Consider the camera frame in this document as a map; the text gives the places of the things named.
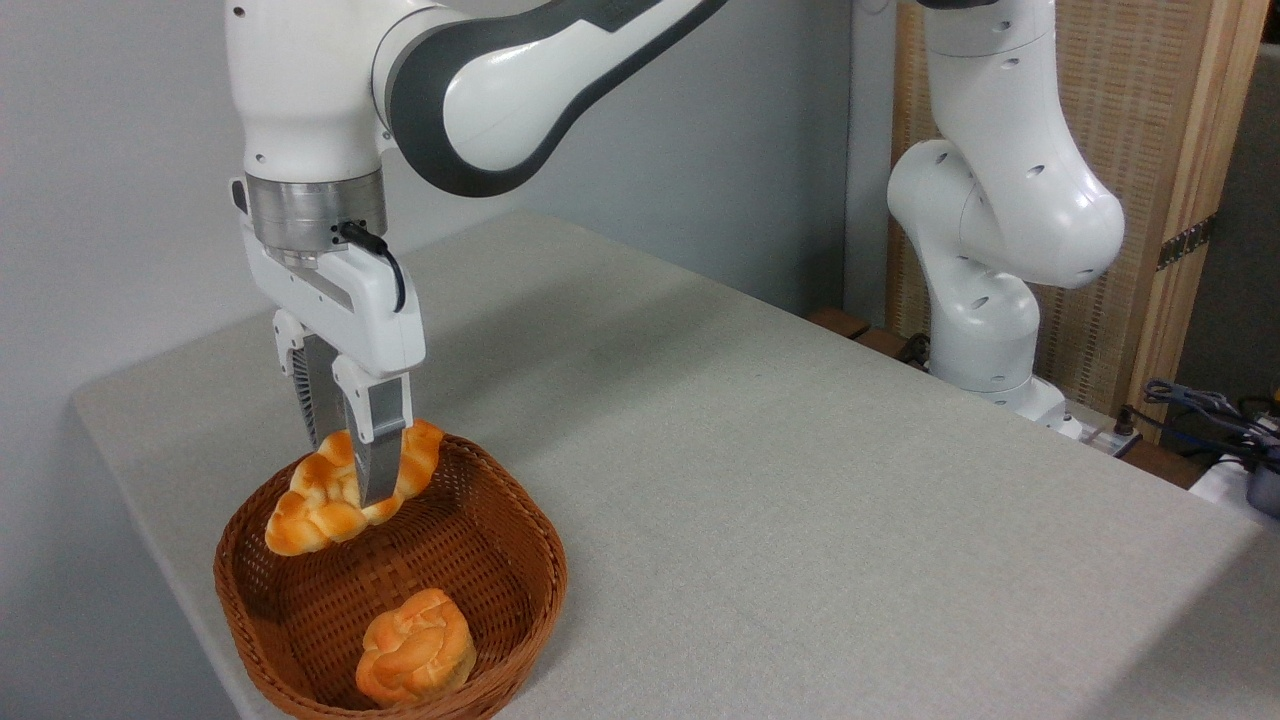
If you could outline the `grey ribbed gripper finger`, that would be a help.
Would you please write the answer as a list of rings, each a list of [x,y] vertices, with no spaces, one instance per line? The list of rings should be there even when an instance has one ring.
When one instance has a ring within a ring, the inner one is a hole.
[[[273,328],[280,369],[293,384],[310,443],[319,448],[347,428],[343,395],[333,377],[338,351],[287,310],[275,311]]]
[[[402,434],[413,424],[410,375],[379,378],[346,355],[333,363],[333,375],[355,452],[358,506],[367,509],[396,492]]]

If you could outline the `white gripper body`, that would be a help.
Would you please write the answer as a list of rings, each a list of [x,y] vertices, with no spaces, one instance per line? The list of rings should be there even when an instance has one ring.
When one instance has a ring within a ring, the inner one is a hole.
[[[239,231],[259,288],[365,372],[388,378],[425,360],[422,316],[408,272],[404,306],[397,313],[394,272],[380,258],[342,249],[320,254],[315,268],[293,268],[269,255],[251,222],[242,220]]]

